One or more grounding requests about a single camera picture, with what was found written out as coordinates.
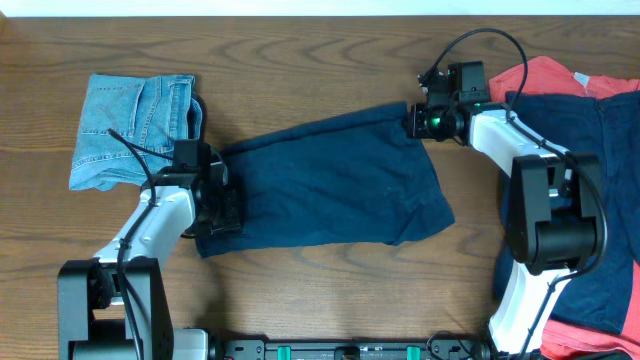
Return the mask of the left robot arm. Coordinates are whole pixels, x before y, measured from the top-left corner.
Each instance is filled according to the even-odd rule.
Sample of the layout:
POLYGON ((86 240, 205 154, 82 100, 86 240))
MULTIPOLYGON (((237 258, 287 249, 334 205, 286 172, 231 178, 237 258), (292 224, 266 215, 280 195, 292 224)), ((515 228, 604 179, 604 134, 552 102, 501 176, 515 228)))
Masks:
POLYGON ((238 212, 220 161, 155 174, 117 235, 90 259, 60 269, 60 358, 214 358, 207 331, 173 326, 162 270, 187 232, 236 230, 238 212))

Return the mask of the navy blue shorts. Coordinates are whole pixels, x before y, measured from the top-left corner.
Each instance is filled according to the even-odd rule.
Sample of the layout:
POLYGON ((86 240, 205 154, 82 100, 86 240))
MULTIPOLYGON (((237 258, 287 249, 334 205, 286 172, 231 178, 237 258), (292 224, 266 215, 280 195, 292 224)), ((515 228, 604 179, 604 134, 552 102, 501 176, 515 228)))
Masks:
POLYGON ((436 235, 454 213, 404 102, 299 125, 222 152, 238 185, 242 229, 200 236, 203 257, 229 252, 382 243, 436 235))

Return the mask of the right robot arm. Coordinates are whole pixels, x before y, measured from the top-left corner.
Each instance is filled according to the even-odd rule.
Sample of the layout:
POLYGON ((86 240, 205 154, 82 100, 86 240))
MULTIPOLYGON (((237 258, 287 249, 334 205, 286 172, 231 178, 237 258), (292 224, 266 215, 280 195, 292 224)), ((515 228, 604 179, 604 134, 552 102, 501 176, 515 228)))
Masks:
POLYGON ((568 283, 594 270, 607 245, 598 160, 547 141, 491 100, 484 72, 462 64, 418 78, 426 96, 405 122, 416 139, 455 140, 509 178, 505 242, 513 262, 479 359, 531 359, 568 283))

